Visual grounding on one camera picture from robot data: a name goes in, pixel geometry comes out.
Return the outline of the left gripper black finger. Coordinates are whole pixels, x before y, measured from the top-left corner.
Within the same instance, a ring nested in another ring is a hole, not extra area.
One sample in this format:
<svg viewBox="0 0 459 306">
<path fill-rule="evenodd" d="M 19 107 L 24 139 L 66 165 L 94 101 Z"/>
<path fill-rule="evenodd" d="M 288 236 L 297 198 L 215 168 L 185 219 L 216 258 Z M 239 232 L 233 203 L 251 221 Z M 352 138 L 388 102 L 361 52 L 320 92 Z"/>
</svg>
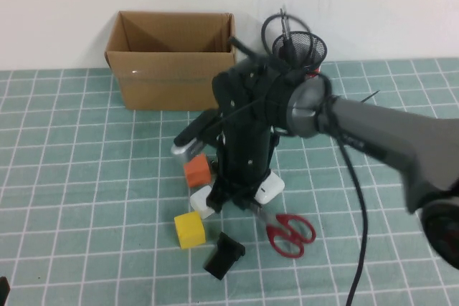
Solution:
<svg viewBox="0 0 459 306">
<path fill-rule="evenodd" d="M 0 277 L 0 306 L 5 306 L 10 293 L 10 286 L 6 277 Z"/>
</svg>

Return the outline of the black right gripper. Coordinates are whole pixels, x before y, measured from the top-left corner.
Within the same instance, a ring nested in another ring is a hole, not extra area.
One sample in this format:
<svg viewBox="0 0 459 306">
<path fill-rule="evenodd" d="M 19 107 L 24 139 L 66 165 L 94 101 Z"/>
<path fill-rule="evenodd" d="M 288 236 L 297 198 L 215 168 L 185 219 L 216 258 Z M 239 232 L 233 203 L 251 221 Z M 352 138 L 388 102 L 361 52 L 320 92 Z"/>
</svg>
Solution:
<svg viewBox="0 0 459 306">
<path fill-rule="evenodd" d="M 257 71 L 253 63 L 239 62 L 212 80 L 214 98 L 225 118 L 217 149 L 220 175 L 231 184 L 253 189 L 258 189 L 268 174 L 271 139 L 268 125 L 255 118 L 252 86 L 257 82 Z M 214 183 L 207 206 L 220 213 L 225 203 L 224 189 Z M 249 191 L 239 191 L 235 205 L 246 210 L 257 202 Z"/>
</svg>

